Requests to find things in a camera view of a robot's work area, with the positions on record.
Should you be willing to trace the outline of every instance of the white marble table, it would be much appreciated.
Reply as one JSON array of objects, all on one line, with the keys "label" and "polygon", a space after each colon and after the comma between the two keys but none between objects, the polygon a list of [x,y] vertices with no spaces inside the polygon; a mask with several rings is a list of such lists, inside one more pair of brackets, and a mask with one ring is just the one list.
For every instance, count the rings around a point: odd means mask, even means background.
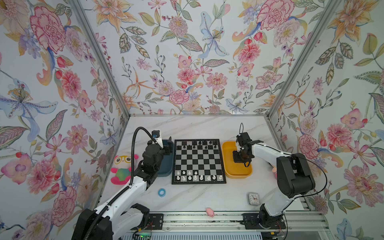
[{"label": "white marble table", "polygon": [[[240,123],[244,124],[244,132],[248,132],[253,140],[262,140],[270,146],[276,144],[269,132],[268,126],[261,116],[145,116],[131,117],[124,133],[118,154],[128,155],[131,151],[132,136],[139,126],[149,132],[161,130],[162,138],[170,136],[175,139],[209,139],[218,138],[220,143],[235,141],[239,133]],[[135,154],[142,159],[142,153],[147,146],[148,135],[139,131],[136,137]],[[257,192],[261,202],[265,203],[277,188],[272,167],[262,159],[252,161],[253,174],[245,179],[227,179],[226,184],[192,184],[172,185],[171,175],[158,177],[148,190],[137,199],[137,203],[148,207],[151,211],[205,211],[207,207],[214,211],[255,211],[258,207],[249,205],[248,192]],[[113,185],[107,180],[100,202],[105,202],[122,186]],[[164,197],[159,197],[160,188],[166,190]],[[304,210],[301,202],[293,202],[287,210]]]}]

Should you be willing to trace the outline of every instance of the wallpaper wall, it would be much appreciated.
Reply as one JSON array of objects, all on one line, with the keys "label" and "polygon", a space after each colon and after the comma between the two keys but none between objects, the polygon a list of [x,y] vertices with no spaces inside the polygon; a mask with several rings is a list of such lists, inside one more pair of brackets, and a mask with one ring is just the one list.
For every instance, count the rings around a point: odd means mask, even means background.
[{"label": "wallpaper wall", "polygon": [[266,113],[326,5],[325,0],[81,3],[133,114]]},{"label": "wallpaper wall", "polygon": [[0,239],[68,240],[95,205],[127,120],[93,56],[66,0],[0,0]]},{"label": "wallpaper wall", "polygon": [[[327,174],[309,202],[340,240],[384,238],[383,9],[342,1],[272,118],[288,151]],[[319,191],[324,174],[310,168]]]}]

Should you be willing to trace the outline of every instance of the pink eraser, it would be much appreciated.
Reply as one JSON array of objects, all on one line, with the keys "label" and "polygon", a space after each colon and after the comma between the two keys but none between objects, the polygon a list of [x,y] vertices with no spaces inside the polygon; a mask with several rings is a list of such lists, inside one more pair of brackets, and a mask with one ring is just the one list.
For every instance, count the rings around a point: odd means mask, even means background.
[{"label": "pink eraser", "polygon": [[212,210],[212,209],[210,209],[209,207],[207,207],[207,214],[208,214],[208,216],[210,216],[210,217],[214,217],[215,216],[215,212]]}]

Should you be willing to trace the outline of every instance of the yellow tray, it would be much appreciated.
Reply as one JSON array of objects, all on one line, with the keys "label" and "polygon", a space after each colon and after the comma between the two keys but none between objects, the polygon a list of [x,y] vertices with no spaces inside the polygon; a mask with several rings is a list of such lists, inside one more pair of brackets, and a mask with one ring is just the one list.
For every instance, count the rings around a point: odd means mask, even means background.
[{"label": "yellow tray", "polygon": [[252,172],[252,164],[249,167],[245,167],[242,163],[235,163],[233,161],[233,151],[236,151],[236,142],[228,141],[223,143],[222,151],[223,151],[223,160],[224,160],[224,169],[225,175],[229,178],[246,178],[249,177]]}]

